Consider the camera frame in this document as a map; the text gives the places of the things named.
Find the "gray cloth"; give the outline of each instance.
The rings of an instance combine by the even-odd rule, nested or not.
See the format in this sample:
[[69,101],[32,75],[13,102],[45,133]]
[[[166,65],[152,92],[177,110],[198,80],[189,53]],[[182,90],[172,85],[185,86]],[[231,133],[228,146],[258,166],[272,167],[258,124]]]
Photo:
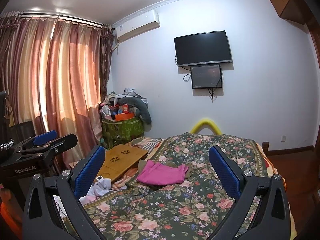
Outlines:
[[114,105],[117,105],[119,103],[118,100],[120,98],[124,98],[124,97],[140,98],[141,101],[144,102],[147,105],[147,108],[148,108],[147,98],[143,98],[142,96],[138,95],[136,93],[136,91],[134,90],[134,88],[125,88],[124,92],[121,95],[110,94],[110,97],[114,97],[115,98],[115,104]]

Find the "orange box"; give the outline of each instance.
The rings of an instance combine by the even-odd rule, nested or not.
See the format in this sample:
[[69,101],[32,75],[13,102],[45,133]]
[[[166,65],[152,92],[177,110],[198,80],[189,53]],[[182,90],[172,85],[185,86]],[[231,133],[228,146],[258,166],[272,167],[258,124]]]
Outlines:
[[116,114],[116,121],[123,121],[134,118],[134,113]]

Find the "folded pink shirt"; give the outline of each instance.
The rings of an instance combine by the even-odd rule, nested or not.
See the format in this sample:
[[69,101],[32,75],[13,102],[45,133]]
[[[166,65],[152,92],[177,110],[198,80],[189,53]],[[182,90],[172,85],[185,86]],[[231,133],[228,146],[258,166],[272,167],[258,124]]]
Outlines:
[[185,164],[177,168],[172,168],[161,164],[147,161],[146,166],[137,177],[137,181],[150,185],[166,186],[171,184],[179,184],[184,181],[184,176],[188,170]]

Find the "wooden floor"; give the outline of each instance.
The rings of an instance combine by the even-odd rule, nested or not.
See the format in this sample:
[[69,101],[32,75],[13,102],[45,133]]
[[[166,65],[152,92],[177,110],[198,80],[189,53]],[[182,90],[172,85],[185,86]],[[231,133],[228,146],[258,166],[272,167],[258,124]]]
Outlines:
[[313,193],[319,189],[320,159],[312,151],[268,156],[287,185],[287,196],[297,232],[314,210]]

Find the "curtain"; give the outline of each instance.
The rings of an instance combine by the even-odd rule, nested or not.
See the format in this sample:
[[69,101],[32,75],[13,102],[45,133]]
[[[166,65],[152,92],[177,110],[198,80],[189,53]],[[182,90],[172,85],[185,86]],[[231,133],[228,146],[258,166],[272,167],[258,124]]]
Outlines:
[[8,12],[0,17],[0,90],[8,86],[7,65],[10,64],[10,44],[20,23],[20,12]]
[[98,114],[100,34],[101,29],[59,20],[51,40],[46,72],[48,127],[59,136],[78,136],[77,146],[63,153],[66,166],[86,157],[102,136]]
[[2,90],[7,90],[14,123],[33,121],[36,134],[46,131],[41,115],[45,105],[45,70],[53,19],[21,19],[3,64]]
[[112,26],[104,24],[101,30],[100,39],[100,97],[103,101],[107,95],[107,83],[109,81],[111,67],[111,51],[114,40]]

